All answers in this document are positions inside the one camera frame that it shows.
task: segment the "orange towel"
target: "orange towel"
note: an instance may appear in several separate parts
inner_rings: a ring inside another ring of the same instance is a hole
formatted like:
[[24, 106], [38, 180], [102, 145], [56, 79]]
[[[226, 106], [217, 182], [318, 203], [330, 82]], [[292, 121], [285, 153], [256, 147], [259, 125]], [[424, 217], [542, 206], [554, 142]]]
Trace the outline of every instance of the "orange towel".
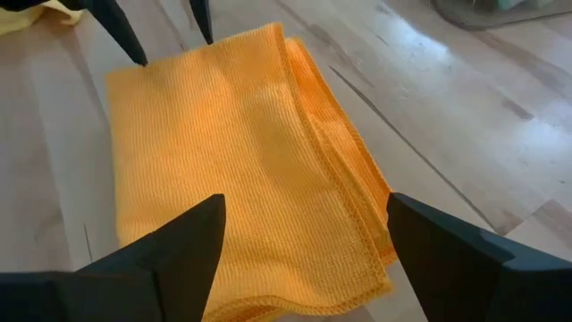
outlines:
[[206, 321], [388, 292], [390, 189], [304, 45], [271, 24], [108, 79], [122, 245], [223, 193]]

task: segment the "yellow cloth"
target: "yellow cloth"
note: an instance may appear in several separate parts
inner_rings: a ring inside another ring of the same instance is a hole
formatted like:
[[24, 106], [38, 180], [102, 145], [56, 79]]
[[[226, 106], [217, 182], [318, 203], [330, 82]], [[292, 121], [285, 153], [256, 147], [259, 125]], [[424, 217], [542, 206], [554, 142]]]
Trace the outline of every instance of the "yellow cloth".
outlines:
[[67, 15], [63, 24], [73, 25], [81, 18], [81, 11], [72, 11], [56, 0], [50, 0], [20, 12], [9, 12], [0, 8], [0, 35], [29, 27], [46, 8], [52, 8]]
[[225, 195], [205, 321], [339, 314], [391, 289], [390, 188], [280, 24], [114, 72], [108, 89], [123, 246]]

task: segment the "wooden floor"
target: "wooden floor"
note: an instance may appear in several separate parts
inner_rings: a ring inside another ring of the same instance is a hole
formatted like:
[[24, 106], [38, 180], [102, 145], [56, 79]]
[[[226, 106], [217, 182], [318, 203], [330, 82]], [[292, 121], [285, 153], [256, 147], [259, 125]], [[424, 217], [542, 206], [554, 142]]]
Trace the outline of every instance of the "wooden floor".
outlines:
[[[204, 44], [185, 0], [119, 3], [151, 59]], [[211, 7], [216, 38], [281, 21], [304, 39], [394, 190], [572, 260], [572, 16], [466, 32], [427, 0]], [[117, 248], [105, 75], [132, 63], [91, 17], [57, 19], [0, 38], [4, 271]], [[394, 293], [328, 320], [423, 321], [389, 270]]]

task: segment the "ribbed fabric texture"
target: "ribbed fabric texture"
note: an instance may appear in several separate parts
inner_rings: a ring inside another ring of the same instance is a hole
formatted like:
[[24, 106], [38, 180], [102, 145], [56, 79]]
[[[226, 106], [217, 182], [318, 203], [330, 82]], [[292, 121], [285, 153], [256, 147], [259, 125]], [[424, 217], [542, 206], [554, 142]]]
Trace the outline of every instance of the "ribbed fabric texture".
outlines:
[[114, 72], [108, 89], [122, 245], [225, 195], [205, 321], [339, 314], [391, 289], [390, 188], [280, 24]]

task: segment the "folded towel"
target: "folded towel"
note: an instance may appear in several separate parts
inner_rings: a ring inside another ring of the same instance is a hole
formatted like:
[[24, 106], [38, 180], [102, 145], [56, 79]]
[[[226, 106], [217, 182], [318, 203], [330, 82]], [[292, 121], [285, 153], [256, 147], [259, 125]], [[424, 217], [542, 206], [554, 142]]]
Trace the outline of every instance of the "folded towel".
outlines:
[[81, 11], [69, 10], [56, 0], [49, 0], [43, 4], [17, 13], [0, 8], [0, 35], [29, 27], [29, 25], [39, 18], [46, 8], [65, 13], [67, 17], [62, 20], [63, 24], [72, 25], [77, 23], [81, 18]]
[[391, 289], [390, 188], [280, 24], [113, 72], [108, 94], [122, 245], [225, 195], [206, 321], [339, 314]]

